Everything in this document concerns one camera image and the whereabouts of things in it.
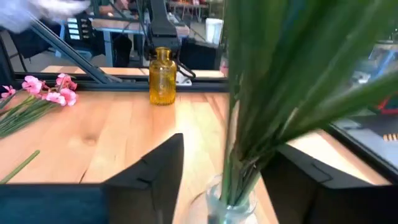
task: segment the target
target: amber glass bottle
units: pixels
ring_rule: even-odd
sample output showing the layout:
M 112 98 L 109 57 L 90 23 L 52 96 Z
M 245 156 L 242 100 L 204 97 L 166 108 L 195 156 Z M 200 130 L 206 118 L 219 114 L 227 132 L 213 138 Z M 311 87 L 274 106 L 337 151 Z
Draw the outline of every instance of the amber glass bottle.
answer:
M 170 53 L 167 47 L 157 47 L 157 58 L 149 65 L 149 100 L 155 105 L 169 105 L 175 101 L 177 66 L 170 60 Z

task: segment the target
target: pink orchid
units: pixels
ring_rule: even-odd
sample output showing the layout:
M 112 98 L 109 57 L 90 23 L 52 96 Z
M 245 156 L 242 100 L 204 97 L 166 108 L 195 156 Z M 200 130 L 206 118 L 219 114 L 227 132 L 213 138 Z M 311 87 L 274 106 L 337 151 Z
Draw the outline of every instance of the pink orchid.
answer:
M 33 95 L 39 94 L 42 86 L 43 83 L 32 75 L 25 76 L 25 81 L 22 83 L 23 89 Z
M 78 96 L 74 91 L 72 91 L 68 88 L 62 88 L 60 90 L 60 93 L 61 93 L 61 96 L 63 96 L 65 98 L 68 106 L 73 106 L 76 103 Z
M 65 106 L 67 104 L 67 101 L 65 100 L 65 97 L 61 96 L 60 93 L 56 93 L 56 92 L 44 94 L 42 96 L 42 99 L 43 100 L 48 100 L 48 101 L 51 101 L 51 102 L 54 102 L 54 103 L 59 103 L 62 106 Z
M 2 98 L 7 98 L 8 96 L 15 94 L 16 92 L 16 90 L 13 89 L 12 86 L 3 86 L 3 87 L 7 90 L 7 93 L 1 93 Z
M 55 81 L 58 86 L 62 85 L 61 88 L 69 87 L 71 90 L 76 90 L 77 84 L 72 81 L 71 76 L 61 73 Z

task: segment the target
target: white container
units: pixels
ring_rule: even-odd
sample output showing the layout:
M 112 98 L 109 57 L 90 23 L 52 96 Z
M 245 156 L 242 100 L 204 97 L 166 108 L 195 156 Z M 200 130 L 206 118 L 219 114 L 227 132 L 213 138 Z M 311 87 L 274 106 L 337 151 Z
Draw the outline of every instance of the white container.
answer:
M 206 19 L 206 42 L 217 44 L 220 42 L 224 21 L 221 19 Z

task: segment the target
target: flower stem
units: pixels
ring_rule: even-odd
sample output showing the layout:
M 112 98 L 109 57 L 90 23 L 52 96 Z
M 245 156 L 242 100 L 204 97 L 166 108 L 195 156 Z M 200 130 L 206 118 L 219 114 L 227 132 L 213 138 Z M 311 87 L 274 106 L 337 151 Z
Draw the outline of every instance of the flower stem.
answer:
M 0 180 L 0 184 L 6 184 L 9 182 L 15 175 L 19 173 L 28 163 L 30 163 L 37 155 L 39 155 L 40 150 L 36 150 L 33 152 L 32 155 L 30 155 L 24 162 L 19 164 L 11 173 L 9 173 L 3 180 Z

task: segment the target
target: person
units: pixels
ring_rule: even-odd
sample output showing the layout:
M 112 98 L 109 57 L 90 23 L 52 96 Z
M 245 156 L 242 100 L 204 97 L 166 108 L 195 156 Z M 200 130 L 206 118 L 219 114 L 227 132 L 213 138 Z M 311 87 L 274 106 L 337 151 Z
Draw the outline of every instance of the person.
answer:
M 114 14 L 113 7 L 109 4 L 109 0 L 98 0 L 99 1 L 99 13 L 107 16 L 109 13 Z M 119 10 L 128 9 L 128 0 L 117 0 L 115 6 Z M 103 44 L 103 34 L 97 33 L 99 48 L 104 54 L 105 47 Z M 130 62 L 130 51 L 132 48 L 132 42 L 127 34 L 112 33 L 111 34 L 114 49 L 114 67 L 128 67 Z

